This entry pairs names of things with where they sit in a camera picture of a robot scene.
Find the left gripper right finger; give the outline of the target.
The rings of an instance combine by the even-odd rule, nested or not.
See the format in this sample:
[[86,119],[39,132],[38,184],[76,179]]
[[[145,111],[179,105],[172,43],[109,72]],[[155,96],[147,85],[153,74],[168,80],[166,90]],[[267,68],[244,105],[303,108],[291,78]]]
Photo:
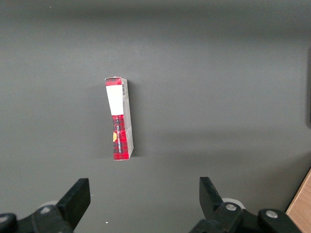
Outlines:
[[191,233],[299,233],[283,212],[261,209],[257,215],[232,201],[223,201],[209,177],[199,180],[199,201],[204,214]]

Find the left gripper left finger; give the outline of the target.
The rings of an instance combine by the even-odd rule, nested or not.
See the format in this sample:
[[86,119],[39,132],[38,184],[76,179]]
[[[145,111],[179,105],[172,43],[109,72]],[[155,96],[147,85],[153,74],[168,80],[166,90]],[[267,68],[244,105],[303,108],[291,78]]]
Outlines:
[[88,178],[80,178],[56,204],[45,204],[23,219],[1,213],[2,233],[72,233],[90,205]]

